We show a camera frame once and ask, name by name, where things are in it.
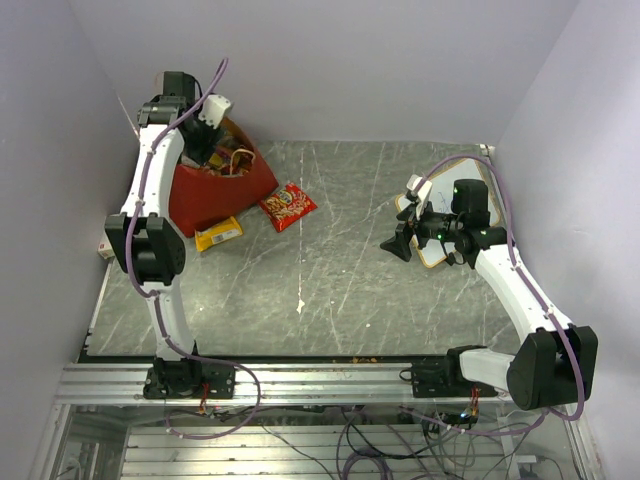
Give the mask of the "orange snack bag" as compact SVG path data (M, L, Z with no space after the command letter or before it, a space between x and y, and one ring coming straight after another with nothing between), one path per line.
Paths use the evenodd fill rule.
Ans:
M209 163L221 176L243 176L253 167L256 154L231 134L226 134L216 145Z

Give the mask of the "red nut mix snack bag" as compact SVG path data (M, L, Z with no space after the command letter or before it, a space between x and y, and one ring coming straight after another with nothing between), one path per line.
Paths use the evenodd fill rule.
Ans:
M276 232L280 233L317 209L316 203L296 184L282 189L258 202Z

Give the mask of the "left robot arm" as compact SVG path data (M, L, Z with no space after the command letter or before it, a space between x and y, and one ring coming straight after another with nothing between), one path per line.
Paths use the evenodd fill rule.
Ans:
M105 233L122 270L145 300L156 353L143 395L147 399L229 399L235 370L202 359L187 325L180 288L185 243L169 218L176 167L187 158L202 166L221 138L232 104L201 90L190 74L167 71L162 91L139 110L139 156L121 210L105 220Z

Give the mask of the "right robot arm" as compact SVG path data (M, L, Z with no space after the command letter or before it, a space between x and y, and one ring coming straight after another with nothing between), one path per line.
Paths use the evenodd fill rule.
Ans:
M556 409L573 404L582 410L591 394L598 339L592 328L575 325L539 289L522 263L509 231L490 223L489 192L479 179L453 184L451 210L434 211L432 184L413 175L407 183L407 206L398 215L383 250L409 261L410 243L453 244L445 254L450 265L467 265L492 288L514 325L520 346L501 354L485 346L448 352L440 373L450 394L465 394L475 383L508 393L522 410Z

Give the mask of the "red paper bag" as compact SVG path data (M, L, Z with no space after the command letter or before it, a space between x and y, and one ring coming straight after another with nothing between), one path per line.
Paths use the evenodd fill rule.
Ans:
M250 170L240 176L216 176L204 168L176 166L169 197L169 217L186 236L237 215L279 187L271 168L247 134L230 118L222 126L256 154Z

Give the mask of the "small yellow snack packet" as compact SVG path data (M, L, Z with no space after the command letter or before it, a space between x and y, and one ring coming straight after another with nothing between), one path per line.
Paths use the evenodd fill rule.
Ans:
M194 235L195 247L198 252L204 252L215 245L242 235L243 230L240 224L235 217L231 216L206 230L196 231Z

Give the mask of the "small white box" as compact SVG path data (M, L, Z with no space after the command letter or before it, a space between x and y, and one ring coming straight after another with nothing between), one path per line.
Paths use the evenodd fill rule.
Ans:
M103 233L100 238L97 253L105 260L111 259L115 256L113 247L105 233Z

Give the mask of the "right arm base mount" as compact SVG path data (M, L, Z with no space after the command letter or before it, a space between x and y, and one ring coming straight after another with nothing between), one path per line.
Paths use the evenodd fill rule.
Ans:
M439 364L412 364L402 369L399 378L411 386L414 398L448 398L462 395L450 369Z

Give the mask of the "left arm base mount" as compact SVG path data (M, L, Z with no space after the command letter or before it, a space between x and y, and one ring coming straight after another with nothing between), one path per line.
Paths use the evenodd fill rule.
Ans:
M235 369L193 360L155 359L148 370L143 397L150 400L212 398L231 399Z

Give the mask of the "aluminium frame rail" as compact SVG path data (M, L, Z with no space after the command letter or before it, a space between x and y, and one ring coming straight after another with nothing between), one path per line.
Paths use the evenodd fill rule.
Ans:
M415 398L409 383L399 377L404 363L385 364L251 364L261 389L241 371L230 399L212 399L214 406L417 405L429 402ZM63 370L56 405L76 406L178 406L196 407L200 398L146 399L143 386L145 364L71 364Z

